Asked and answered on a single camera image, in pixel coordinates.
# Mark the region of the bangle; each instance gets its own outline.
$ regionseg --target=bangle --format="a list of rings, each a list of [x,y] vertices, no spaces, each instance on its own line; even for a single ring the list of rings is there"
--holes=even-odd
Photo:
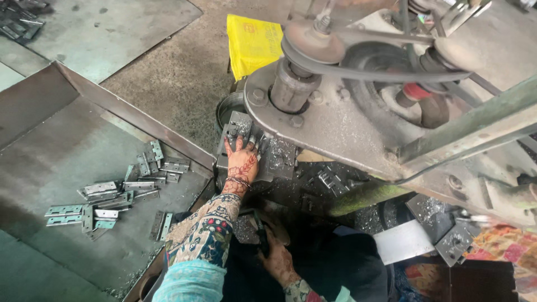
[[[251,188],[250,184],[245,182],[244,180],[240,179],[240,178],[236,178],[236,177],[228,177],[226,178],[226,181],[233,181],[233,182],[236,182],[236,183],[239,183],[243,186],[245,186],[246,188]]]

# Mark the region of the bracelet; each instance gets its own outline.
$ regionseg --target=bracelet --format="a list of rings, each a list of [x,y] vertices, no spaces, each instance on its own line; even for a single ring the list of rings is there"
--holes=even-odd
[[[245,182],[244,180],[242,180],[242,179],[240,179],[240,178],[228,177],[228,178],[226,178],[226,181],[234,181],[234,182],[236,182],[236,183],[239,183],[239,184],[245,186],[245,187],[248,188],[248,189],[251,188],[251,186],[250,186],[249,183]]]

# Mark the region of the yellow plastic bag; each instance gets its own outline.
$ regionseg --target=yellow plastic bag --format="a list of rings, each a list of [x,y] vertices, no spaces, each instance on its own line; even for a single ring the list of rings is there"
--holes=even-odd
[[[235,80],[276,61],[284,36],[277,23],[228,15],[229,57]]]

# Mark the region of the turquoise fabric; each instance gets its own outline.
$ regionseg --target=turquoise fabric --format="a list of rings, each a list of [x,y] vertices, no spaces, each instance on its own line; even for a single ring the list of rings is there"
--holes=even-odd
[[[155,292],[154,302],[222,300],[226,269],[204,260],[179,262],[172,265]]]

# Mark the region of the hand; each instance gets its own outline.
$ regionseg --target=hand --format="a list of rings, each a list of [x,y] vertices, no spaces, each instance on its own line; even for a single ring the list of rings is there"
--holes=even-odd
[[[228,154],[228,177],[242,179],[251,184],[256,178],[258,163],[257,149],[253,142],[249,141],[243,149],[243,137],[237,137],[235,151],[231,150],[231,145],[227,137],[224,137],[224,145]],[[226,181],[222,193],[234,193],[241,197],[246,193],[246,186],[234,181]]]
[[[270,253],[268,258],[265,258],[263,253],[259,251],[258,256],[265,269],[280,283],[281,287],[285,289],[301,278],[293,268],[293,258],[291,257],[291,253],[289,253],[285,246],[274,237],[274,234],[269,228],[267,228],[266,231]]]

